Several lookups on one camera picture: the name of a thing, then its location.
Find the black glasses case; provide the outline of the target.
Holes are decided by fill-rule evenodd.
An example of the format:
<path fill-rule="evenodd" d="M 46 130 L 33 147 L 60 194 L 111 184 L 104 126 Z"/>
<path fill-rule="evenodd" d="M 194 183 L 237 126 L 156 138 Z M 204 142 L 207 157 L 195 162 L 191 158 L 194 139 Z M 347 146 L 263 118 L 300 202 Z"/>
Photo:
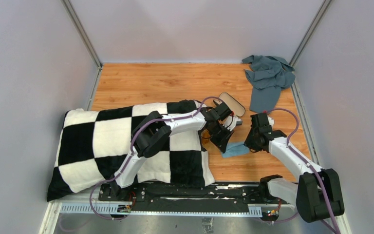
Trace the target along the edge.
<path fill-rule="evenodd" d="M 227 92 L 222 92 L 219 95 L 219 99 L 221 99 L 229 108 L 230 110 L 238 117 L 242 117 L 245 115 L 245 107 L 238 102 L 232 95 Z"/>

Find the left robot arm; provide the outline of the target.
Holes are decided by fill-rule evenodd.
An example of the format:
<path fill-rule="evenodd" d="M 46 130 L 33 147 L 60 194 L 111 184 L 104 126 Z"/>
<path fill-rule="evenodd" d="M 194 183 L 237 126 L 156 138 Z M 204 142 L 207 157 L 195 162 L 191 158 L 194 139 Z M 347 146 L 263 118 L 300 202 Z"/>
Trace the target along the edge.
<path fill-rule="evenodd" d="M 170 136 L 207 130 L 210 141 L 224 153 L 234 128 L 240 123 L 241 119 L 224 102 L 215 108 L 200 105 L 194 111 L 174 116 L 151 112 L 133 130 L 129 153 L 119 170 L 107 180 L 111 195 L 117 201 L 125 201 L 130 195 L 129 186 L 146 159 L 156 155 Z"/>

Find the small blue cleaning cloth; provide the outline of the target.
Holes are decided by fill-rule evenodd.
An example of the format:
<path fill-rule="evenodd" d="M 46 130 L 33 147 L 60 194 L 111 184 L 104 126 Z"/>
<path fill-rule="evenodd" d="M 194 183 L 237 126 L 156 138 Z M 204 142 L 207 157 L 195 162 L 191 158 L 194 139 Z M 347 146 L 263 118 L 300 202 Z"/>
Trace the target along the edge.
<path fill-rule="evenodd" d="M 242 156 L 250 153 L 250 149 L 245 146 L 244 142 L 232 142 L 226 146 L 226 151 L 221 153 L 223 158 Z"/>

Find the orange sunglasses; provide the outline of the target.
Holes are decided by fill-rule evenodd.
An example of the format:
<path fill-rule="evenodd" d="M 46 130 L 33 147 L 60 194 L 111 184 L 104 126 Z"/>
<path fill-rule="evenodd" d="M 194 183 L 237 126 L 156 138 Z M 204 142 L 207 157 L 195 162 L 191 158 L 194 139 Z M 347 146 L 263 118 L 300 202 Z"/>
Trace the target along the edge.
<path fill-rule="evenodd" d="M 203 145 L 210 142 L 211 135 L 207 129 L 203 130 L 201 133 L 201 143 Z"/>

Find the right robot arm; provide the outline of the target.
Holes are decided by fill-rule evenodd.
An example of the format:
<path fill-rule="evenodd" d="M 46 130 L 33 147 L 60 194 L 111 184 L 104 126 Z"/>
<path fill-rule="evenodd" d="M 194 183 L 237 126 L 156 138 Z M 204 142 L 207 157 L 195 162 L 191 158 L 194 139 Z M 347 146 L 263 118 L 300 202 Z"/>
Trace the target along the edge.
<path fill-rule="evenodd" d="M 298 179 L 292 183 L 280 175 L 260 179 L 259 198 L 272 203 L 279 198 L 296 207 L 308 223 L 345 213 L 338 173 L 324 169 L 301 153 L 281 130 L 273 130 L 268 115 L 251 115 L 251 129 L 244 142 L 253 152 L 266 151 L 277 158 Z"/>

